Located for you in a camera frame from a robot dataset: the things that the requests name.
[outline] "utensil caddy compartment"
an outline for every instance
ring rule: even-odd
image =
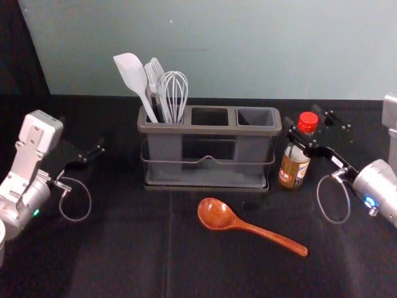
[[[274,146],[282,130],[272,107],[186,106],[182,124],[138,115],[148,189],[266,192]]]

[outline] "black table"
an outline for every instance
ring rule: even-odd
[[[358,168],[387,160],[388,134],[381,102],[191,99],[190,104],[270,106],[296,119],[318,103],[353,125],[349,161]],[[320,177],[334,168],[313,160],[303,187],[283,191],[277,171],[287,141],[279,138],[270,192],[162,192],[143,189],[140,102],[128,97],[51,96],[1,98],[1,179],[11,167],[24,115],[43,109],[66,116],[63,138],[88,149],[114,133],[105,156],[81,173],[67,173],[89,187],[92,213],[69,223],[54,192],[25,231],[6,243],[0,270],[1,297],[394,297],[397,295],[397,231],[381,216],[371,218],[353,195],[344,225],[323,218],[316,204]],[[338,187],[325,185],[331,215],[343,218],[346,202]],[[300,258],[243,232],[203,228],[197,204],[215,196],[244,220],[290,237],[310,250]],[[261,208],[243,208],[263,203]]]

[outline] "whisk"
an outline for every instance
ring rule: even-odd
[[[172,123],[181,123],[188,95],[186,76],[180,71],[168,71],[161,77],[162,104],[165,102]]]

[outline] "bottle label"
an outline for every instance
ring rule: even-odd
[[[303,182],[309,162],[310,160],[299,163],[284,154],[279,173],[280,184],[287,188],[299,187]]]

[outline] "white spatula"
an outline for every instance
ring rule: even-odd
[[[139,58],[134,54],[124,53],[114,56],[113,59],[117,65],[118,71],[122,75],[124,83],[141,98],[142,104],[145,107],[150,121],[153,123],[158,123],[156,115],[154,114],[149,100],[146,97],[148,79],[146,77],[145,69],[143,68]]]

